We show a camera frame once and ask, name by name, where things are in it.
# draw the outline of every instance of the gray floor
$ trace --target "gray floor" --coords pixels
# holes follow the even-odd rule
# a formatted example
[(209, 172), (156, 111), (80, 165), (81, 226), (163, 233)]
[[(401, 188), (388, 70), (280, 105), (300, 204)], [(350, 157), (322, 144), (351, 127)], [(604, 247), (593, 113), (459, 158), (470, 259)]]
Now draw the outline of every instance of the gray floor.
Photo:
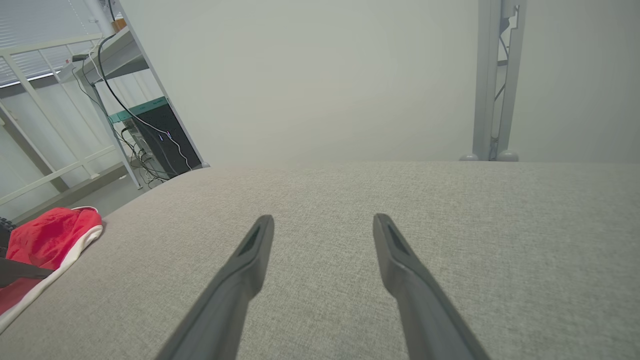
[[(149, 187), (145, 185), (142, 179), (138, 178), (142, 189), (138, 190), (136, 185), (131, 181), (131, 177), (126, 175), (124, 178), (118, 179), (105, 187), (87, 195), (77, 201), (70, 208), (79, 206), (93, 206), (103, 217), (121, 208), (124, 204), (139, 197), (149, 191)], [(154, 181), (151, 187), (159, 185), (159, 181)]]

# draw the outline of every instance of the gray upholstery fabric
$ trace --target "gray upholstery fabric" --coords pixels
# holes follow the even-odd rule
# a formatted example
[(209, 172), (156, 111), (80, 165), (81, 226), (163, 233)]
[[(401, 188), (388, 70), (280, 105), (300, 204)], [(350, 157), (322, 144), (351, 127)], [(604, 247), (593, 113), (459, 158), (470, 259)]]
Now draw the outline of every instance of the gray upholstery fabric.
[(406, 359), (372, 216), (388, 213), (490, 357), (640, 356), (640, 167), (360, 163), (197, 170), (104, 219), (0, 336), (3, 359), (152, 359), (261, 214), (239, 359)]

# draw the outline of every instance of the black object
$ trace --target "black object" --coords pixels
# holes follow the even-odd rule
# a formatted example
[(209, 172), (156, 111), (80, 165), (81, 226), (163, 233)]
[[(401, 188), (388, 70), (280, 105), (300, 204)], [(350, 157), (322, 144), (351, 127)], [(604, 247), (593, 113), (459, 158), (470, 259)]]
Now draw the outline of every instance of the black object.
[[(256, 221), (156, 360), (235, 359), (249, 301), (260, 292), (273, 241), (273, 218)], [(398, 303), (409, 357), (489, 360), (391, 218), (373, 218), (382, 282)]]
[(111, 5), (111, 0), (107, 0), (107, 5), (109, 6), (109, 12), (111, 13), (111, 20), (116, 21), (116, 17), (113, 16), (113, 7)]
[(398, 303), (410, 359), (488, 360), (389, 216), (374, 216), (373, 238), (382, 282)]
[(186, 160), (180, 155), (178, 147), (169, 139), (169, 136), (180, 144), (180, 151), (187, 157), (191, 168), (200, 165), (198, 155), (196, 155), (187, 135), (184, 133), (182, 126), (180, 126), (178, 119), (176, 119), (168, 104), (141, 113), (138, 117), (142, 121), (168, 133), (156, 131), (135, 117), (131, 118), (135, 126), (139, 129), (139, 134), (145, 139), (151, 152), (155, 155), (156, 160), (160, 163), (164, 171), (168, 173), (169, 178), (189, 171)]
[(5, 258), (0, 258), (0, 288), (10, 285), (18, 278), (44, 279), (53, 270), (38, 268), (34, 265), (21, 263)]
[(75, 63), (76, 61), (85, 61), (88, 57), (89, 57), (89, 54), (73, 55), (71, 56), (71, 62)]
[(264, 282), (273, 227), (271, 215), (258, 218), (156, 359), (236, 358), (249, 300)]

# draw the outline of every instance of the white railing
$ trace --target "white railing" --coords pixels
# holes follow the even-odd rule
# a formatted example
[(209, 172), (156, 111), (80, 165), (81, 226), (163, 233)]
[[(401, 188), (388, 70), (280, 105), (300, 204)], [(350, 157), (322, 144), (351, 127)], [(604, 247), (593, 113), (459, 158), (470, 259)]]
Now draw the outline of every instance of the white railing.
[[(35, 152), (38, 154), (38, 156), (42, 159), (42, 161), (47, 165), (47, 167), (49, 167), (49, 170), (51, 171), (51, 174), (43, 176), (41, 179), (34, 181), (30, 184), (26, 184), (25, 186), (12, 192), (9, 193), (8, 195), (5, 195), (3, 197), (0, 198), (0, 205), (5, 204), (15, 198), (17, 198), (18, 196), (27, 193), (30, 190), (33, 190), (35, 188), (37, 188), (40, 185), (43, 185), (63, 174), (66, 174), (67, 172), (70, 172), (76, 168), (79, 167), (83, 167), (87, 173), (89, 173), (90, 177), (93, 178), (95, 177), (95, 175), (97, 174), (97, 172), (92, 168), (92, 166), (89, 164), (89, 162), (91, 160), (95, 160), (103, 155), (106, 155), (108, 153), (110, 153), (111, 151), (115, 150), (115, 146), (110, 145), (105, 147), (104, 149), (91, 154), (89, 156), (84, 156), (83, 154), (83, 150), (82, 150), (82, 146), (81, 144), (73, 137), (70, 135), (70, 133), (67, 131), (67, 129), (65, 129), (65, 127), (63, 126), (63, 123), (57, 118), (55, 112), (51, 111), (51, 109), (49, 109), (49, 107), (46, 105), (46, 103), (42, 100), (42, 98), (40, 97), (40, 95), (38, 95), (38, 93), (36, 92), (36, 90), (33, 88), (33, 86), (31, 86), (31, 84), (29, 83), (29, 81), (27, 80), (27, 77), (24, 75), (24, 73), (20, 70), (20, 67), (16, 64), (16, 62), (13, 60), (12, 55), (16, 55), (16, 54), (20, 54), (20, 53), (27, 53), (30, 51), (38, 51), (38, 53), (40, 54), (40, 56), (44, 59), (44, 61), (46, 62), (46, 64), (49, 66), (51, 72), (53, 73), (53, 76), (56, 77), (56, 79), (58, 80), (58, 82), (60, 82), (60, 79), (54, 69), (54, 67), (51, 65), (50, 61), (44, 56), (42, 49), (48, 49), (48, 48), (52, 48), (52, 47), (58, 47), (58, 46), (66, 46), (67, 49), (69, 50), (69, 53), (71, 55), (73, 55), (72, 51), (69, 49), (68, 45), (70, 44), (77, 44), (80, 42), (91, 42), (94, 44), (94, 41), (98, 40), (102, 38), (102, 34), (93, 34), (93, 35), (85, 35), (85, 36), (81, 36), (81, 37), (74, 37), (74, 38), (67, 38), (67, 39), (61, 39), (61, 40), (54, 40), (54, 41), (50, 41), (50, 42), (42, 42), (39, 44), (33, 44), (33, 45), (22, 45), (22, 46), (16, 46), (16, 47), (7, 47), (7, 48), (0, 48), (0, 57), (4, 58), (5, 62), (7, 63), (7, 65), (9, 66), (9, 68), (11, 68), (11, 70), (13, 71), (13, 73), (16, 75), (17, 79), (20, 81), (21, 85), (24, 87), (25, 91), (29, 94), (29, 96), (31, 96), (31, 98), (33, 99), (33, 101), (35, 102), (35, 104), (40, 108), (40, 111), (42, 111), (42, 113), (44, 114), (44, 117), (47, 119), (47, 121), (51, 124), (51, 126), (55, 129), (55, 131), (57, 132), (57, 134), (60, 136), (60, 138), (62, 138), (62, 140), (65, 142), (65, 145), (69, 148), (69, 150), (71, 150), (71, 153), (74, 155), (74, 157), (76, 158), (76, 162), (67, 165), (66, 167), (63, 167), (61, 169), (55, 169), (51, 166), (51, 164), (47, 161), (47, 159), (45, 158), (45, 156), (40, 152), (40, 150), (38, 150), (37, 145), (31, 141), (31, 139), (29, 139), (29, 136), (27, 136), (27, 134), (22, 130), (22, 128), (20, 128), (20, 125), (18, 124), (18, 122), (12, 117), (11, 113), (7, 110), (7, 108), (4, 106), (4, 104), (2, 103), (2, 101), (0, 101), (0, 111), (2, 111), (6, 117), (9, 119), (9, 121), (12, 122), (12, 124), (18, 129), (18, 131), (22, 134), (22, 136), (26, 139), (26, 141), (28, 142), (28, 144), (35, 150)], [(76, 107), (76, 109), (79, 108), (76, 99), (74, 99), (73, 96), (71, 96), (71, 94), (69, 94), (68, 90), (62, 86), (62, 88), (64, 89), (65, 93), (67, 94), (68, 98), (71, 100), (71, 102), (73, 103), (73, 105)], [(86, 118), (80, 111), (79, 113), (81, 114), (84, 122), (87, 124), (87, 126), (89, 127), (89, 129), (91, 129), (91, 131), (96, 135), (96, 137), (98, 137), (98, 132), (96, 130), (96, 125), (97, 125), (97, 119), (88, 119)]]

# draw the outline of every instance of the window blinds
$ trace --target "window blinds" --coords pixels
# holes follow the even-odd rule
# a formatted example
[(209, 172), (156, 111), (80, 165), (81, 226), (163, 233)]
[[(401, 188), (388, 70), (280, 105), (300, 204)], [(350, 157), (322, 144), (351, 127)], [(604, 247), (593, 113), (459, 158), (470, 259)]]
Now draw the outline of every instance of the window blinds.
[[(89, 10), (83, 0), (1, 0), (0, 47), (36, 44), (62, 38), (99, 33), (89, 22)], [(91, 43), (71, 45), (74, 53), (88, 50)], [(59, 70), (70, 58), (69, 50), (55, 47), (42, 51), (52, 66)], [(37, 51), (13, 55), (28, 79), (51, 72)], [(4, 61), (0, 61), (0, 86), (17, 81)]]

